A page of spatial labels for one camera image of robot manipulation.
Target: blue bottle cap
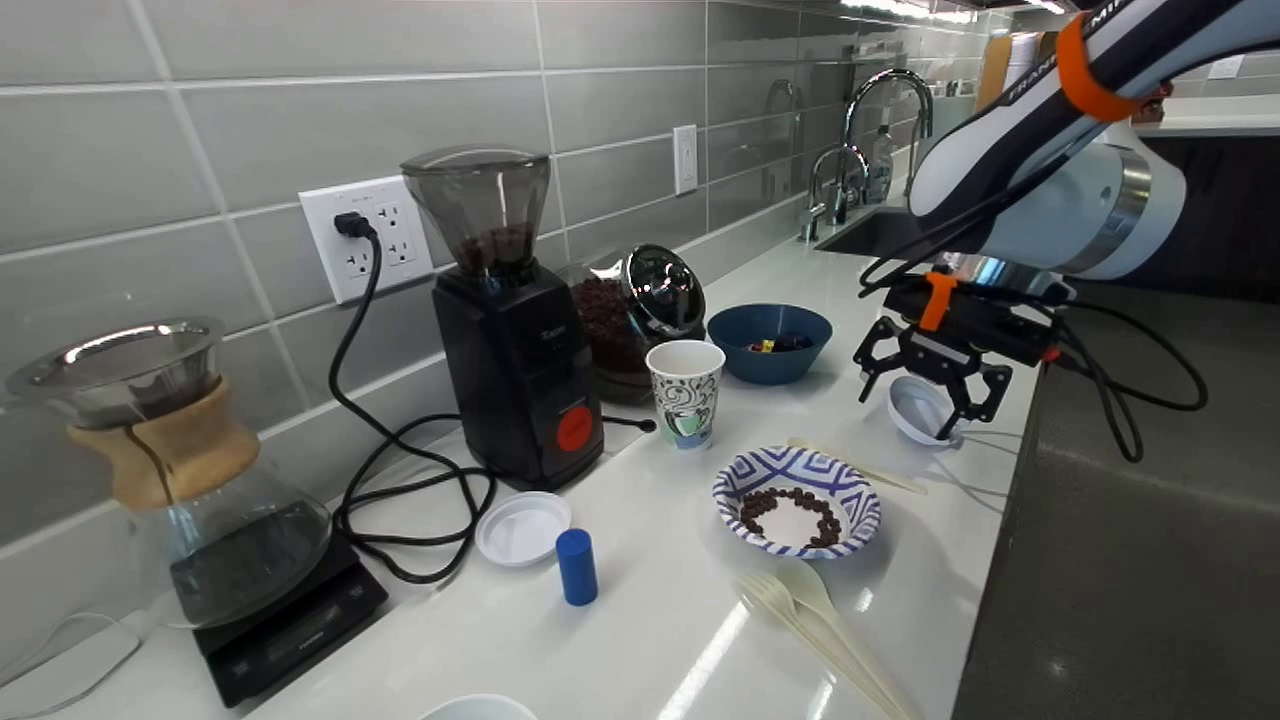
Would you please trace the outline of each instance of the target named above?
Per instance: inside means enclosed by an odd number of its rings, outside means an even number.
[[[600,592],[591,534],[583,529],[562,532],[555,558],[562,558],[566,605],[575,605],[575,607],[591,605]]]

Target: black coffee grinder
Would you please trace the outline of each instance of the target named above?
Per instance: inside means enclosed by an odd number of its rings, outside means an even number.
[[[574,290],[533,254],[550,157],[453,150],[401,168],[455,254],[431,300],[472,455],[521,487],[574,484],[603,432]]]

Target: black cable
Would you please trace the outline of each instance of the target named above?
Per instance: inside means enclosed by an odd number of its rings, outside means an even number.
[[[1084,303],[1084,300],[1068,300],[1068,308],[1084,308],[1084,313],[1095,313],[1095,317],[1113,317],[1113,320],[1138,328],[1138,330],[1147,337],[1155,346],[1165,346],[1170,361],[1180,364],[1184,376],[1196,383],[1196,387],[1193,387],[1193,392],[1196,392],[1193,400],[1170,400],[1170,397],[1154,397],[1154,392],[1142,392],[1142,387],[1131,387],[1131,383],[1113,381],[1113,387],[1115,387],[1119,397],[1131,397],[1131,400],[1143,400],[1143,403],[1155,403],[1155,409],[1170,409],[1170,410],[1200,410],[1200,409],[1210,403],[1210,383],[1205,383],[1200,369],[1196,369],[1170,337],[1159,337],[1154,324],[1143,324],[1143,320],[1138,320],[1138,317],[1127,317],[1127,313],[1104,308],[1104,303]]]
[[[1113,317],[1113,320],[1138,328],[1142,337],[1147,337],[1193,383],[1193,400],[1173,400],[1173,397],[1155,397],[1155,392],[1143,392],[1143,387],[1113,381],[1113,387],[1119,397],[1131,397],[1142,403],[1155,403],[1155,409],[1170,409],[1170,410],[1200,410],[1200,409],[1210,409],[1210,381],[1200,376],[1200,369],[1170,337],[1159,337],[1154,324],[1143,324],[1143,320],[1138,320],[1127,313],[1115,313],[1109,303],[1074,300],[1074,294],[1046,300],[1046,294],[1008,290],[1008,289],[979,289],[979,283],[966,283],[966,289],[957,289],[957,294],[989,294],[989,300],[1001,300],[1001,303],[1027,303],[1027,308],[1046,313],[1053,324],[1062,320],[1062,308]],[[1094,373],[1084,364],[1068,361],[1062,369],[1080,373],[1080,376],[1094,381]]]
[[[1062,337],[1068,339],[1074,350],[1080,350],[1090,381],[1104,403],[1109,432],[1113,432],[1119,455],[1127,462],[1142,462],[1143,459],[1143,432],[1138,426],[1138,415],[1131,415],[1125,392],[1113,383],[1109,369],[1084,346],[1084,339],[1074,330],[1068,320],[1062,320]]]
[[[861,294],[874,294],[887,283],[896,283],[901,277],[910,277],[918,262],[932,259],[935,252],[943,249],[957,249],[971,226],[997,221],[1005,207],[1012,207],[1015,201],[1024,201],[1033,186],[1042,186],[1053,170],[1062,170],[1068,164],[1068,157],[1056,157],[1049,160],[1046,168],[1038,168],[1033,175],[1024,175],[1021,183],[1008,183],[1005,192],[971,205],[970,211],[904,240],[901,249],[875,254],[865,271],[861,271]],[[910,249],[922,249],[927,243],[926,252],[910,254],[901,267],[891,267],[887,277],[875,277],[896,252],[910,252]]]
[[[143,442],[132,422],[123,422],[123,437],[128,437],[132,447],[140,447],[149,455],[149,462],[153,462],[153,470],[160,481],[160,491],[163,491],[163,509],[177,509],[171,484],[168,484],[168,462],[160,459],[160,450],[153,442]]]
[[[600,415],[603,422],[624,422],[624,426],[636,426],[636,432],[658,432],[658,418],[633,418],[633,415]]]
[[[363,294],[362,294],[362,308],[347,324],[347,330],[340,337],[336,350],[332,350],[332,364],[327,364],[327,392],[336,403],[345,403],[353,415],[362,415],[376,437],[383,437],[383,442],[355,466],[355,476],[347,481],[345,487],[345,498],[332,515],[336,532],[347,534],[347,544],[362,550],[362,557],[371,557],[376,563],[383,563],[391,576],[408,580],[408,583],[439,583],[439,580],[453,580],[463,563],[463,557],[472,550],[472,538],[477,538],[477,524],[479,515],[489,513],[493,497],[495,497],[495,481],[486,470],[486,466],[461,466],[453,462],[448,455],[439,450],[429,450],[429,447],[415,447],[408,442],[404,437],[415,432],[415,426],[429,426],[429,422],[439,422],[439,418],[461,418],[461,415],[421,415],[421,418],[408,418],[404,426],[388,426],[382,422],[371,410],[363,410],[345,387],[340,387],[340,369],[363,328],[363,317],[371,308],[371,294],[376,294],[376,278],[383,271],[383,252],[382,252],[382,237],[376,226],[370,223],[370,215],[362,211],[345,211],[332,221],[332,226],[347,240],[363,240],[371,249],[371,262],[370,262],[370,283],[363,283]],[[413,484],[395,484],[395,487],[376,487],[376,491],[362,491],[376,466],[376,459],[388,450],[388,447],[401,447],[408,455],[421,455],[421,459],[431,459],[439,462],[436,476],[429,481],[413,481]],[[376,532],[355,532],[353,529],[353,513],[363,509],[363,503],[382,503],[382,498],[391,498],[391,497],[408,497],[408,491],[421,491],[421,487],[436,487],[436,484],[448,484],[455,481],[463,503],[470,503],[470,524],[461,532],[446,532],[446,534],[376,534]],[[455,544],[455,550],[446,558],[446,569],[436,572],[408,572],[391,550],[383,550],[382,544],[391,544],[391,549],[446,549],[446,544]]]

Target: subway tile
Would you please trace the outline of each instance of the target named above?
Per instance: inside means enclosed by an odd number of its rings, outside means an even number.
[[[0,549],[59,515],[109,498],[109,462],[73,442],[63,418],[49,409],[6,409],[0,455]]]
[[[550,146],[543,91],[533,74],[217,87],[190,91],[190,108],[232,207],[391,175],[421,150]]]
[[[808,103],[798,64],[709,68],[709,122],[752,120]]]
[[[274,317],[327,303],[323,262],[317,254],[300,205],[235,221],[243,252],[267,290]]]
[[[794,164],[764,164],[761,170],[739,170],[727,181],[709,183],[709,231],[738,223],[770,205],[779,205],[798,186],[790,186]]]
[[[752,254],[775,243],[798,243],[798,215],[802,215],[802,196],[774,205],[770,211],[738,226],[709,231],[704,240],[685,243],[680,254],[694,262],[694,271],[704,283],[718,283],[722,277],[750,262]]]
[[[566,231],[550,231],[536,240],[536,259],[562,277],[566,262],[574,262],[570,249],[566,249]]]
[[[555,164],[566,223],[673,196],[673,141],[566,157]]]
[[[0,252],[207,215],[160,91],[0,101]]]
[[[805,136],[798,120],[744,120],[709,129],[709,181],[774,164],[802,160]]]
[[[805,108],[847,103],[861,85],[857,64],[808,64],[805,68]]]
[[[128,0],[0,5],[0,87],[160,81]]]
[[[306,410],[306,397],[287,381],[286,357],[267,328],[224,339],[217,346],[219,373],[232,381],[235,415],[263,432],[298,410]]]
[[[805,0],[709,0],[709,5],[802,9]]]
[[[562,150],[704,122],[704,73],[574,73],[550,74]]]
[[[829,108],[808,108],[805,111],[805,168],[840,145],[840,120],[846,120],[846,108],[840,103],[829,103]]]
[[[1250,50],[1241,74],[1280,74],[1280,50]]]
[[[135,320],[212,317],[224,330],[263,320],[232,237],[219,223],[6,259],[0,308],[8,317],[0,376],[26,361]]]
[[[536,0],[550,68],[699,64],[704,5]]]
[[[633,252],[642,243],[680,249],[704,231],[704,192],[670,196],[660,205],[646,205],[624,215],[609,215],[600,223],[580,223],[570,231],[574,259],[609,259]]]
[[[1205,81],[1196,97],[1276,97],[1280,74],[1226,74],[1226,81]]]
[[[310,392],[310,403],[327,400],[327,364],[347,330],[355,308],[323,308],[286,320],[286,342]],[[395,289],[370,308],[370,320],[345,361],[345,387],[371,383],[395,369],[421,364],[439,350],[439,328],[429,283]]]
[[[536,68],[528,0],[149,0],[179,81]]]
[[[709,5],[711,64],[790,64],[802,60],[798,13],[752,5]]]
[[[802,13],[867,14],[867,13],[846,9],[846,0],[802,0]]]

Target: cable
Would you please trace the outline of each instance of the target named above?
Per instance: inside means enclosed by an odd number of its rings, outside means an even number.
[[[978,484],[966,484],[943,459],[932,459],[932,466],[942,466],[978,509],[984,513],[1005,513],[1001,503],[991,503],[989,497],[1008,497],[1008,491],[991,491],[991,487],[978,487]]]
[[[371,294],[376,294],[376,278],[383,271],[383,252],[382,252],[382,240],[376,240],[376,226],[370,223],[370,215],[362,211],[345,211],[332,221],[332,226],[347,240],[363,240],[371,249],[371,262],[370,262],[370,283],[363,283],[363,294],[362,294],[362,308],[347,324],[347,330],[340,337],[336,350],[332,350],[332,364],[327,364],[327,392],[336,403],[345,403],[353,415],[362,415],[376,437],[383,437],[383,442],[355,466],[355,476],[347,481],[345,487],[345,498],[332,515],[336,532],[353,538],[353,549],[376,563],[383,563],[391,576],[401,576],[404,583],[448,583],[463,557],[472,550],[472,538],[477,538],[477,524],[479,515],[493,509],[493,497],[495,497],[495,481],[489,466],[461,466],[453,462],[448,455],[439,450],[429,450],[429,447],[415,447],[408,442],[404,437],[415,432],[415,426],[429,426],[429,422],[446,422],[446,418],[461,418],[461,415],[448,415],[448,410],[436,410],[436,415],[421,415],[421,418],[408,418],[404,426],[388,426],[382,422],[370,409],[362,409],[345,387],[340,387],[340,369],[363,328],[363,317],[371,308]],[[413,484],[395,484],[395,487],[376,487],[376,491],[362,491],[376,466],[376,459],[388,450],[388,447],[401,447],[408,455],[421,455],[421,459],[431,459],[439,462],[436,476],[425,476],[425,481],[413,481]],[[436,484],[448,484],[455,481],[463,503],[470,503],[470,524],[455,529],[455,532],[446,532],[446,534],[376,534],[376,532],[355,532],[353,515],[355,509],[370,509],[370,503],[382,503],[382,498],[391,498],[391,497],[408,497],[408,491],[421,491],[421,487],[436,487]],[[436,572],[408,572],[391,550],[383,549],[446,549],[446,544],[455,544],[455,550],[446,558],[446,569]]]
[[[1142,462],[1143,459],[1143,432],[1138,426],[1138,415],[1131,415],[1125,392],[1113,383],[1104,364],[1084,346],[1084,339],[1074,330],[1068,320],[1062,320],[1062,330],[1063,330],[1068,346],[1080,350],[1084,376],[1095,383],[1095,397],[1104,403],[1109,432],[1113,432],[1119,455],[1127,462]]]
[[[633,415],[600,415],[603,422],[624,422],[624,426],[636,426],[636,432],[658,432],[658,418],[633,418]]]
[[[1115,381],[1113,381],[1115,392],[1125,392],[1125,397],[1131,397],[1131,400],[1143,400],[1143,403],[1155,403],[1155,409],[1173,409],[1173,410],[1200,410],[1200,409],[1210,403],[1210,383],[1205,383],[1200,369],[1196,369],[1170,337],[1159,337],[1154,324],[1143,324],[1143,320],[1138,320],[1138,317],[1127,317],[1127,313],[1104,308],[1104,303],[1084,303],[1084,300],[1068,300],[1068,308],[1084,308],[1084,313],[1095,313],[1095,317],[1113,317],[1113,320],[1138,328],[1142,337],[1147,337],[1154,342],[1159,342],[1159,346],[1170,350],[1170,361],[1176,361],[1176,364],[1189,373],[1189,381],[1196,383],[1196,397],[1193,397],[1193,400],[1170,400],[1170,397],[1154,397],[1154,392],[1142,392],[1142,387],[1131,387],[1131,383],[1115,383]]]
[[[918,262],[926,262],[927,254],[960,243],[971,226],[989,223],[991,215],[1001,215],[1005,207],[1012,207],[1015,201],[1024,201],[1033,186],[1042,186],[1053,170],[1062,170],[1068,164],[1068,157],[1049,160],[1046,168],[1038,168],[1033,175],[1024,175],[1021,183],[1008,183],[1005,192],[971,205],[970,211],[904,240],[901,249],[875,254],[865,271],[861,271],[861,294],[874,294],[887,283],[896,283],[901,277],[910,277]],[[926,252],[910,254],[901,267],[891,267],[887,277],[874,278],[874,271],[879,271],[896,252],[922,249]]]

